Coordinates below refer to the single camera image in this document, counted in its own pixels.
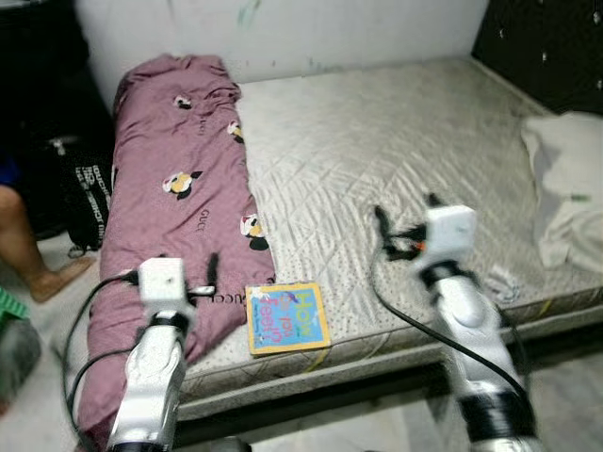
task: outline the book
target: book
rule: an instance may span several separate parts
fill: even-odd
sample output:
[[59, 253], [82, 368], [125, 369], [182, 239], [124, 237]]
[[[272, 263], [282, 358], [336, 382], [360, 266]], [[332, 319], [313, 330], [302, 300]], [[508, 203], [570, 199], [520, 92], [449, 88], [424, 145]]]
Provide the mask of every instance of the book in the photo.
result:
[[246, 287], [253, 355], [328, 347], [320, 289], [315, 282]]

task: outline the white pillow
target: white pillow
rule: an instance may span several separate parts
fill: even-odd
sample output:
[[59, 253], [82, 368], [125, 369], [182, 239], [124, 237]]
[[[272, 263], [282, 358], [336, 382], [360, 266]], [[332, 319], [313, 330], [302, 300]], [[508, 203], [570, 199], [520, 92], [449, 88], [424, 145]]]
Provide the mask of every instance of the white pillow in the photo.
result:
[[543, 264], [603, 272], [603, 120], [529, 118], [521, 135], [538, 193], [534, 238]]

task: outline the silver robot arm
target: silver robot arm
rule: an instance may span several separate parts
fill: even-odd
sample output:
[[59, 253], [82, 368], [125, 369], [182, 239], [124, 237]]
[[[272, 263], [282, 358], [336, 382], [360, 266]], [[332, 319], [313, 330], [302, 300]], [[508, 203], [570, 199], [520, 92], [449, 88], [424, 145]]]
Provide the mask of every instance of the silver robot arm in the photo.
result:
[[[211, 295], [214, 289], [199, 290]], [[185, 340], [195, 322], [182, 259], [145, 261], [139, 268], [139, 292], [148, 327], [128, 358], [125, 395], [107, 450], [168, 452], [187, 368]]]
[[[463, 205], [445, 206], [428, 198], [426, 224], [402, 234], [389, 233], [385, 212], [377, 207], [383, 249], [388, 260], [412, 261], [415, 275], [432, 295], [435, 331], [481, 355], [508, 377], [452, 347], [444, 347], [450, 386], [458, 400], [472, 452], [544, 451], [535, 431], [533, 411], [511, 356], [502, 341], [500, 314], [460, 262], [473, 251], [476, 214]], [[394, 238], [409, 240], [399, 250]]]

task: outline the black bag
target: black bag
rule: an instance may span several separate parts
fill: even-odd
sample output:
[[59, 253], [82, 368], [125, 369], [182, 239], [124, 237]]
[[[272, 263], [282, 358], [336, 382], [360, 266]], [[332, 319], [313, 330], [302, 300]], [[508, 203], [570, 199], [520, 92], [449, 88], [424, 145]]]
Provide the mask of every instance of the black bag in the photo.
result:
[[79, 137], [51, 140], [61, 173], [70, 257], [101, 248], [111, 199], [111, 163], [106, 152]]

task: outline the white wall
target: white wall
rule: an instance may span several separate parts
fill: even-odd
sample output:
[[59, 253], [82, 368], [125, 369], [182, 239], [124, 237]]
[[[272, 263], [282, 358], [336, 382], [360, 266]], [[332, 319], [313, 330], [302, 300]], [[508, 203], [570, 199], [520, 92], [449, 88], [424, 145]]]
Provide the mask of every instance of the white wall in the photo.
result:
[[468, 55], [487, 0], [77, 0], [101, 92], [169, 52], [238, 82]]

